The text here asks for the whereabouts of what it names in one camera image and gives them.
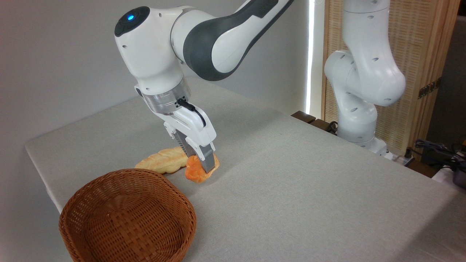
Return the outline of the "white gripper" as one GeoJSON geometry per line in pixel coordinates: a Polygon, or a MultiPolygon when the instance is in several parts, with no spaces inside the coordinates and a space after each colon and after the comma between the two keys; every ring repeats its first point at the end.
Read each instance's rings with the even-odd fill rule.
{"type": "Polygon", "coordinates": [[[216,138],[216,131],[208,118],[208,115],[196,108],[205,121],[195,112],[181,107],[173,111],[172,115],[155,113],[156,116],[164,121],[165,129],[172,139],[175,139],[180,145],[185,155],[196,155],[202,164],[206,173],[209,173],[215,167],[213,141],[216,138]]]}

